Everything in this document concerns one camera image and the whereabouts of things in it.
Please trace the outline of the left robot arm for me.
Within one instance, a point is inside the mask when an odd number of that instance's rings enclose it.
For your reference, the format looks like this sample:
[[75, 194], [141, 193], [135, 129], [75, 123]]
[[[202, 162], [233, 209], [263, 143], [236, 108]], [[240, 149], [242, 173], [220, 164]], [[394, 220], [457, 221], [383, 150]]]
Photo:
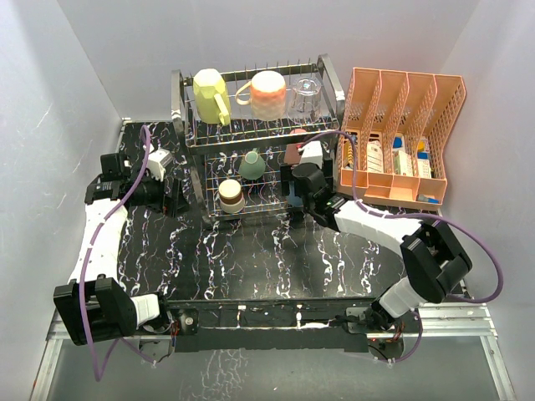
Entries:
[[[84, 203], [86, 222], [79, 258], [67, 284], [57, 286], [53, 302], [67, 332], [77, 346], [85, 345], [85, 328], [94, 342], [129, 337], [138, 329], [163, 333], [172, 324], [172, 312], [161, 292], [130, 297], [121, 288], [117, 262], [128, 211], [143, 206], [175, 217], [188, 210], [181, 181], [166, 188], [168, 150], [153, 150], [145, 170], [133, 166], [123, 152], [101, 155], [101, 174], [89, 183]], [[88, 324], [80, 308], [86, 307]]]

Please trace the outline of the cream and brown cup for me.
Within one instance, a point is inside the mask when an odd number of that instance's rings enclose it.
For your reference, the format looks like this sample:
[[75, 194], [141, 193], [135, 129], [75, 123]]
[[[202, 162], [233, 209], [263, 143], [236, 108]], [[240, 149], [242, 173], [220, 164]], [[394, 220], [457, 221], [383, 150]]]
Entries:
[[245, 206], [242, 185], [234, 179], [226, 179], [218, 186], [219, 202], [222, 210], [227, 214], [235, 214]]

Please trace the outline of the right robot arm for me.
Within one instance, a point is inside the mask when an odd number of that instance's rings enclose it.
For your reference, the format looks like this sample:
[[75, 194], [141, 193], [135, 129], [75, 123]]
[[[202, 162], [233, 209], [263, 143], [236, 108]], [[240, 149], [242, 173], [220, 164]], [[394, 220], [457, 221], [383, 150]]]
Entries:
[[365, 327], [389, 332], [403, 315], [430, 302], [443, 302], [471, 270], [472, 262], [451, 228], [438, 216], [392, 215], [366, 208], [333, 190], [314, 163], [284, 165], [283, 194], [295, 193], [306, 213], [322, 227], [365, 237], [399, 255], [405, 276], [371, 305], [337, 319], [348, 330]]

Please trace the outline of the blue plastic cup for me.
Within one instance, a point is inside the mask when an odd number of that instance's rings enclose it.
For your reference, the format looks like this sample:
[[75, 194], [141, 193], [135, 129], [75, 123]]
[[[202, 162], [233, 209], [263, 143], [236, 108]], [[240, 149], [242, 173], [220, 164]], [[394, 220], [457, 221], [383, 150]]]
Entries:
[[295, 194], [288, 195], [287, 201], [289, 205], [294, 206], [294, 207], [301, 207], [303, 205], [302, 199]]

